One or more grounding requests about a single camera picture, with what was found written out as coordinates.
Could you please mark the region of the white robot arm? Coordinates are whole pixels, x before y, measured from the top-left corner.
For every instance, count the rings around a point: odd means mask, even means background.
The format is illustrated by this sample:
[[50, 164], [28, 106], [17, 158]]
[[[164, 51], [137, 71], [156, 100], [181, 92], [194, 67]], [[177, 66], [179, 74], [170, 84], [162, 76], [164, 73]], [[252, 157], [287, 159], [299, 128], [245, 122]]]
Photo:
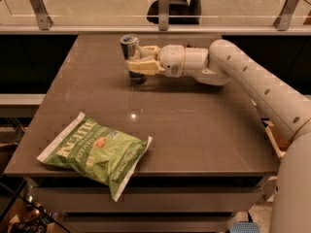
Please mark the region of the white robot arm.
[[311, 100], [256, 63], [227, 40], [209, 48], [139, 44], [136, 35], [121, 39], [127, 69], [142, 75], [192, 77], [225, 85], [236, 80], [259, 114], [273, 122], [290, 143], [281, 158], [269, 233], [311, 231]]

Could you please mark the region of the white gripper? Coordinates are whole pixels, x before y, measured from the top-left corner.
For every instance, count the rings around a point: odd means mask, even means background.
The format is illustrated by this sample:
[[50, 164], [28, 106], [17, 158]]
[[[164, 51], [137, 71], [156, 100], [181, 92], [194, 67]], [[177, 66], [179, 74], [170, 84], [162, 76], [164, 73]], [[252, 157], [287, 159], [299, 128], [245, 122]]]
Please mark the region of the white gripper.
[[171, 78], [182, 76], [185, 57], [183, 46], [168, 45], [161, 49], [158, 46], [144, 46], [139, 48], [139, 54], [141, 58], [158, 59], [159, 62], [155, 60], [127, 61], [129, 71], [150, 76], [161, 73]]

